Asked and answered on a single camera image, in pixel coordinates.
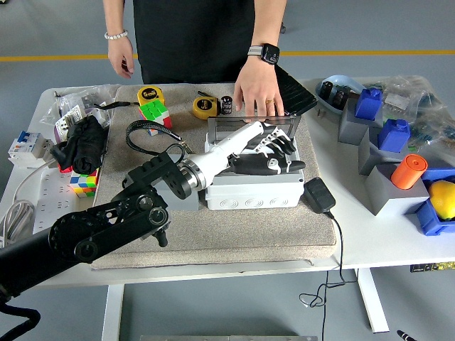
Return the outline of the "person's right hand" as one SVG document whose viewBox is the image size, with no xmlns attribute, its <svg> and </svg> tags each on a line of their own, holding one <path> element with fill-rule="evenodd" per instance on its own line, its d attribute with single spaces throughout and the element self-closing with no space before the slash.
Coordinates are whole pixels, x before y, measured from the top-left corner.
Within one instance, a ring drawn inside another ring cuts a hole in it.
<svg viewBox="0 0 455 341">
<path fill-rule="evenodd" d="M 134 74 L 133 49 L 128 37 L 108 40 L 108 58 L 119 76 L 130 79 Z"/>
</svg>

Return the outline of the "person's left hand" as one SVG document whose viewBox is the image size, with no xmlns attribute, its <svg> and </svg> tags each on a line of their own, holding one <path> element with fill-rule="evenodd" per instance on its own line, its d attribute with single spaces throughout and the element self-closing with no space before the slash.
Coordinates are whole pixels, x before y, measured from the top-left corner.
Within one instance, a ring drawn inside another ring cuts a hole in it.
<svg viewBox="0 0 455 341">
<path fill-rule="evenodd" d="M 233 103 L 235 110 L 244 109 L 247 117 L 255 113 L 259 117 L 284 116 L 274 66 L 259 56 L 248 56 L 235 82 Z"/>
</svg>

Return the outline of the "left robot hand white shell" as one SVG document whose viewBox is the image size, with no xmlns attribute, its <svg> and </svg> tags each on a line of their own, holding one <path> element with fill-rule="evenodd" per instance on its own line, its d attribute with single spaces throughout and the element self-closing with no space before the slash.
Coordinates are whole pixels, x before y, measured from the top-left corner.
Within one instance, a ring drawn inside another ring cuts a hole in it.
<svg viewBox="0 0 455 341">
<path fill-rule="evenodd" d="M 230 168 L 243 175 L 279 175 L 305 169 L 303 161 L 289 161 L 296 148 L 278 126 L 252 121 L 234 131 L 204 154 L 186 159 L 197 189 L 210 186 L 214 177 Z"/>
</svg>

